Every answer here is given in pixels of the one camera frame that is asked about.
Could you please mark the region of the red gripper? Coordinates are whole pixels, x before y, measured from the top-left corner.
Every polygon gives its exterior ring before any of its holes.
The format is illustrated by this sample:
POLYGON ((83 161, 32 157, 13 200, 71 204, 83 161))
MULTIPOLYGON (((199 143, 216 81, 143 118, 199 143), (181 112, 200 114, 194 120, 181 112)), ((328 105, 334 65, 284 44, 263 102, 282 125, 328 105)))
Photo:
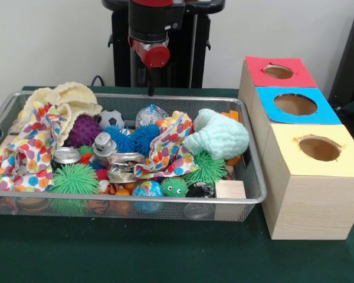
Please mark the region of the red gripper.
MULTIPOLYGON (((149 69, 148 96, 153 96, 155 92, 155 69, 164 67, 170 57, 171 52, 168 48, 169 38, 162 42, 144 43, 132 37, 128 39, 130 48, 137 54, 141 62, 149 69)), ((138 64, 137 83, 145 83, 145 66, 138 64)))

